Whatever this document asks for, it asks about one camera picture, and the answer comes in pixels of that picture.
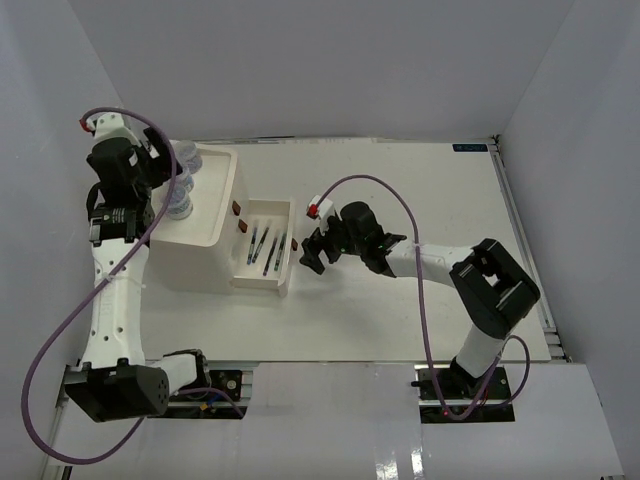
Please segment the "clear jar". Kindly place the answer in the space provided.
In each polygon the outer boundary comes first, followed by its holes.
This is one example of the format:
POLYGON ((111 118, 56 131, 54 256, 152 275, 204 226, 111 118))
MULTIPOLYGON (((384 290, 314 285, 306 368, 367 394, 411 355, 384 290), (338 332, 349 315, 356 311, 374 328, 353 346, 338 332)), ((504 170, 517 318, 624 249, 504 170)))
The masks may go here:
POLYGON ((187 167, 183 167, 181 173, 176 176, 176 183, 182 186, 187 192, 191 192, 195 182, 187 167))
POLYGON ((189 191, 184 188, 175 188, 168 196, 169 205, 165 215, 172 220, 183 220, 193 211, 193 204, 189 191))
POLYGON ((199 172, 203 165, 202 157, 195 142, 181 140, 173 145, 177 160, 191 174, 199 172))

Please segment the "dark green pen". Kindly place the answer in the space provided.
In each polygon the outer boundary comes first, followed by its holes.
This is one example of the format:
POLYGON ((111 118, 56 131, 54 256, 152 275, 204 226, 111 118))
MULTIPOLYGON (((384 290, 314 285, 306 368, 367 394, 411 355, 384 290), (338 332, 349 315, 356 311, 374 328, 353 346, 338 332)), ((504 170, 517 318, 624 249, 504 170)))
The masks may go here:
POLYGON ((276 260, 275 260, 275 263, 274 263, 274 271, 279 271, 279 269, 280 269, 280 265, 281 265, 281 262, 282 262, 282 257, 283 257, 283 253, 284 253, 284 249, 285 249, 285 244, 286 244, 286 237, 287 237, 287 231, 285 231, 280 237, 278 250, 277 250, 277 255, 276 255, 276 260))

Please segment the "purple pen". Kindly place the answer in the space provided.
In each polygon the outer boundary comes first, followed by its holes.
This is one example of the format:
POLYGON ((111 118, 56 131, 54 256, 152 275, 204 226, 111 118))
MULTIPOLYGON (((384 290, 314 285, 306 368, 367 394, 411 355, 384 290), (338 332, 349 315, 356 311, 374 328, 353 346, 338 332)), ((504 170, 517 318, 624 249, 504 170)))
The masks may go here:
POLYGON ((274 236, 272 243, 271 243, 271 247, 269 249, 268 252, 268 256, 267 256, 267 260, 265 262, 264 268, 263 268, 263 272, 262 275, 263 277, 266 277, 268 275, 269 269, 270 269, 270 265, 277 247, 277 243, 278 243, 278 238, 277 236, 274 236))

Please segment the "white bottom drawer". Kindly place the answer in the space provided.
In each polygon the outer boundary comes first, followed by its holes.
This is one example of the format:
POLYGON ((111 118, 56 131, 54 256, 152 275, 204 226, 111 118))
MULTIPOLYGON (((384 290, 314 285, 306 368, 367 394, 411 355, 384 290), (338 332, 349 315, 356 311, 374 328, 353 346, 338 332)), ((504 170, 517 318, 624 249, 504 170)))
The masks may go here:
POLYGON ((291 256, 294 253, 294 250, 291 248, 291 241, 294 239, 295 213, 296 205, 293 199, 249 200, 247 215, 242 218, 242 220, 247 223, 248 230, 246 233, 240 231, 237 245, 233 250, 233 277, 231 285, 235 289, 269 290, 275 291, 280 297, 287 295, 291 275, 291 256), (247 254, 252 228, 254 226, 258 227, 257 242, 265 228, 267 220, 271 220, 272 225, 266 237, 266 242, 264 243, 257 262, 247 265, 247 254), (280 237, 285 231, 287 231, 287 237, 282 262, 279 271, 274 271, 280 237), (274 236, 278 238, 277 247, 268 275, 263 277, 263 268, 274 236))

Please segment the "black pen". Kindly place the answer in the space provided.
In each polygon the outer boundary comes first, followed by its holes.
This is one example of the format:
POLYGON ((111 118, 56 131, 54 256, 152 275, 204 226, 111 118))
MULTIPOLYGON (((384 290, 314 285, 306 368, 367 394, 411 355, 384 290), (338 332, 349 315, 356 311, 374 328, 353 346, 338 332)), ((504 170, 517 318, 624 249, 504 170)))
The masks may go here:
POLYGON ((247 262, 246 262, 247 265, 251 265, 253 263, 253 256, 254 256, 254 249, 255 249, 256 240, 257 240, 257 233, 258 233, 258 227, 254 226, 252 228, 251 239, 250 239, 249 249, 248 249, 248 254, 247 254, 247 262))

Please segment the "blue pen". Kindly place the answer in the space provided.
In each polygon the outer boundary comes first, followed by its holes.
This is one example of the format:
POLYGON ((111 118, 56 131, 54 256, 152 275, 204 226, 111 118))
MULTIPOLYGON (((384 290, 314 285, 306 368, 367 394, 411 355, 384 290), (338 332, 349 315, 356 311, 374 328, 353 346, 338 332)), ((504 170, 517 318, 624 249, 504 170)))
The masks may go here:
POLYGON ((268 233, 271 229, 271 225, 272 225, 272 221, 271 220, 267 220, 266 224, 265 224, 265 228, 262 231, 259 240, 255 243, 254 248, 252 250, 252 256, 251 256, 251 261, 253 263, 257 262, 257 259, 261 253, 261 250, 264 246, 264 243, 266 242, 266 237, 268 236, 268 233))

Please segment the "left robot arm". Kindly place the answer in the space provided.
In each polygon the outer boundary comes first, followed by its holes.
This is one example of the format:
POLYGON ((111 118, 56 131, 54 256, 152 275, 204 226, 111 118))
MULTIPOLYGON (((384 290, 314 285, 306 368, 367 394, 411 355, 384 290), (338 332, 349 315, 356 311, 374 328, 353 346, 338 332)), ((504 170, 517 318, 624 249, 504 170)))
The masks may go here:
POLYGON ((102 289, 92 302, 80 360, 84 378, 66 384, 65 392, 96 422, 162 416, 179 391, 199 399, 211 387, 200 350, 172 352, 153 364, 143 353, 142 280, 150 253, 144 234, 156 218, 152 191, 172 169, 168 143, 152 127, 143 133, 147 144, 130 133, 97 133, 87 157, 99 178, 86 209, 95 282, 102 289))

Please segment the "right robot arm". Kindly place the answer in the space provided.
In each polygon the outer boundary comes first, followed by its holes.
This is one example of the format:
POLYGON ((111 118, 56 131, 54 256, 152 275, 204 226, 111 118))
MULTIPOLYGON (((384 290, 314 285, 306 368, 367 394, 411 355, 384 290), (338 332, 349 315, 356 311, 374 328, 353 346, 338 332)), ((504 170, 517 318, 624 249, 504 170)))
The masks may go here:
POLYGON ((390 278, 422 278, 453 288, 472 322, 459 353, 439 383, 472 399, 488 385, 486 372, 508 336, 541 297, 539 287, 494 239, 471 247, 416 244, 388 233, 368 204, 352 202, 337 211, 327 199, 314 197, 307 215, 319 226, 302 242, 300 263, 321 275, 324 254, 333 264, 341 256, 358 257, 373 273, 390 278))

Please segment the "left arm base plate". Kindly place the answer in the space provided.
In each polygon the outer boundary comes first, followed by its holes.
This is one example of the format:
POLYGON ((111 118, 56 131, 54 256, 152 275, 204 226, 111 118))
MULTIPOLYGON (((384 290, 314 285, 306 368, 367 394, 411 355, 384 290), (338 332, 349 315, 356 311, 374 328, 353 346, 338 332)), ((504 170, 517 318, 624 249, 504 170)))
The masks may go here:
POLYGON ((249 370, 209 370, 202 384, 182 387, 171 397, 164 418, 240 420, 247 413, 252 384, 249 370))

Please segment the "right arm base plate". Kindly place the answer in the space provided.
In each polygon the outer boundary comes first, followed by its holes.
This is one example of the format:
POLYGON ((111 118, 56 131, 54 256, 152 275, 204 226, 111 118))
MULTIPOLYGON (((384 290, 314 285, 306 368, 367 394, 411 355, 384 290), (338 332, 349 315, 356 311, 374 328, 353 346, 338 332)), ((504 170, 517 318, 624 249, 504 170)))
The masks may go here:
MULTIPOLYGON (((435 369, 446 403, 456 415, 461 415, 469 407, 475 394, 466 392, 453 383, 448 368, 435 369)), ((432 375, 426 366, 415 368, 415 379, 411 386, 417 389, 420 420, 423 425, 455 424, 451 416, 440 404, 432 375)), ((511 397, 511 388, 503 367, 498 367, 473 412, 463 423, 512 423, 516 420, 511 404, 503 405, 511 397)))

